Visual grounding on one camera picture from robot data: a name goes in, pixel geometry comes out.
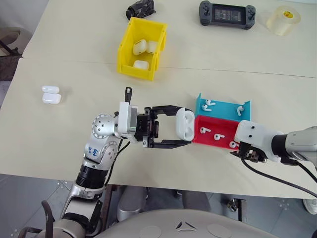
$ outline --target black cable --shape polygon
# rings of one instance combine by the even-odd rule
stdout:
[[[108,185],[109,180],[110,180],[110,177],[111,177],[111,175],[112,175],[112,170],[113,170],[114,162],[116,161],[118,155],[119,155],[125,148],[127,148],[129,144],[130,144],[130,141],[129,141],[121,150],[118,151],[118,153],[117,153],[117,155],[116,155],[116,157],[115,157],[115,159],[114,159],[114,161],[113,161],[113,163],[112,163],[112,165],[111,165],[111,168],[110,168],[110,172],[109,172],[107,181],[105,182],[105,187]]]
[[[45,228],[45,238],[53,238],[53,222],[54,217],[52,214],[52,210],[48,202],[45,200],[41,202],[46,218],[46,228]]]
[[[118,150],[120,149],[121,145],[122,145],[123,139],[120,140],[119,145],[118,145]]]
[[[293,184],[293,183],[284,181],[284,180],[282,180],[282,179],[280,179],[280,178],[276,178],[276,177],[274,177],[274,176],[267,175],[267,174],[265,174],[265,173],[263,173],[263,172],[260,172],[260,171],[258,171],[258,170],[256,170],[256,169],[252,168],[250,165],[248,165],[247,162],[245,162],[245,160],[242,159],[242,158],[241,158],[241,161],[242,161],[242,163],[243,163],[248,169],[252,170],[253,172],[257,173],[258,175],[262,175],[262,176],[264,176],[264,177],[266,177],[266,178],[269,178],[269,179],[272,179],[272,180],[281,182],[281,183],[283,183],[283,184],[286,184],[286,185],[288,185],[288,186],[297,188],[297,189],[299,189],[299,190],[301,190],[301,191],[304,191],[304,192],[306,192],[306,193],[309,193],[310,195],[312,195],[312,196],[314,196],[314,197],[317,198],[317,194],[313,193],[312,191],[309,191],[309,190],[306,189],[306,188],[300,187],[300,186],[298,186],[298,185],[296,185],[296,184]]]
[[[315,182],[317,182],[317,178],[313,175],[312,172],[310,172],[309,169],[307,169],[304,165],[302,165],[302,163],[296,161],[296,165],[298,165],[299,167],[301,167],[306,173],[308,173],[308,175],[309,175]]]

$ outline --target floor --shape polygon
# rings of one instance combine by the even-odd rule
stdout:
[[[0,174],[0,237],[17,237],[25,226],[43,229],[45,216],[41,201],[47,200],[53,215],[58,218],[72,182],[39,178],[26,178]],[[113,193],[109,220],[114,221],[116,204],[122,189]],[[232,219],[225,202],[233,197],[247,201],[247,221],[251,226],[272,233],[280,238],[310,238],[317,229],[317,215],[303,208],[300,199],[238,196],[207,193],[211,211]],[[171,190],[151,188],[145,210],[183,208],[181,198],[175,198]]]

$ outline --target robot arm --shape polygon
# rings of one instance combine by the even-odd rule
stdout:
[[[121,140],[128,139],[132,143],[141,141],[143,147],[169,149],[191,143],[185,140],[154,142],[158,137],[158,115],[176,116],[181,107],[147,107],[144,114],[139,114],[138,108],[130,105],[131,96],[132,89],[126,88],[125,102],[120,103],[119,112],[114,113],[115,116],[101,114],[94,119],[80,172],[70,190],[59,222],[75,221],[85,228],[85,233],[95,232],[102,207],[99,198],[104,191],[108,171],[111,171],[119,153]]]
[[[265,128],[261,124],[243,120],[239,123],[235,140],[240,142],[239,151],[232,152],[242,159],[265,162],[270,159],[311,161],[317,167],[317,126],[283,134]]]

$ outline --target red plastic bin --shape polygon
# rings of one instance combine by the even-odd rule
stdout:
[[[227,148],[230,150],[238,150],[239,144],[237,142],[237,146],[235,148],[231,148],[229,146],[230,142],[234,141],[234,135],[236,133],[238,124],[238,121],[233,120],[197,116],[195,119],[195,137],[193,142]],[[208,128],[211,130],[211,132],[206,131],[205,133],[201,133],[201,127]],[[225,137],[220,138],[220,140],[215,140],[215,134],[221,134]]]

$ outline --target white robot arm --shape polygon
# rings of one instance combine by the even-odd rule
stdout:
[[[270,159],[286,163],[289,159],[310,161],[317,167],[317,126],[283,134],[261,124],[243,120],[239,123],[235,140],[239,151],[232,154],[253,162]]]

